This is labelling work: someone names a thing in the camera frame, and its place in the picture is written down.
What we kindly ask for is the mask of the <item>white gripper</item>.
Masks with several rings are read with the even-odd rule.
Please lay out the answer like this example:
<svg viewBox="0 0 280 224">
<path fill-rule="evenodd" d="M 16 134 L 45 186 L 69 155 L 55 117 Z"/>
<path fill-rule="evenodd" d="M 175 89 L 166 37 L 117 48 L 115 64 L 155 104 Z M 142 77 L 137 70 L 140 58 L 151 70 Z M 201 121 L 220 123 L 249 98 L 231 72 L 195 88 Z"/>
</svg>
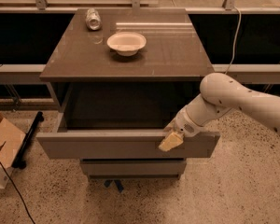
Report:
<svg viewBox="0 0 280 224">
<path fill-rule="evenodd" d="M 170 131 L 161 141 L 159 149 L 169 151 L 180 146 L 185 137 L 193 137 L 203 131 L 203 127 L 197 125 L 189 116 L 187 109 L 183 107 L 173 119 L 175 131 Z"/>
</svg>

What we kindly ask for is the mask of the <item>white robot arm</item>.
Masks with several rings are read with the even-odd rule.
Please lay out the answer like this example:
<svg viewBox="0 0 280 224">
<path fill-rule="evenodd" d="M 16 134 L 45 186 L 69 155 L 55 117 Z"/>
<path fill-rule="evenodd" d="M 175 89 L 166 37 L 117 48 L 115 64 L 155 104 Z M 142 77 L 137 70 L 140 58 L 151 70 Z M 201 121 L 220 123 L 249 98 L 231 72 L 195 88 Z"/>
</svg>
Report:
<svg viewBox="0 0 280 224">
<path fill-rule="evenodd" d="M 200 94 L 178 111 L 165 127 L 167 134 L 159 145 L 169 151 L 184 143 L 185 137 L 193 137 L 214 119 L 239 110 L 280 136 L 280 97 L 253 91 L 221 73 L 203 78 Z"/>
</svg>

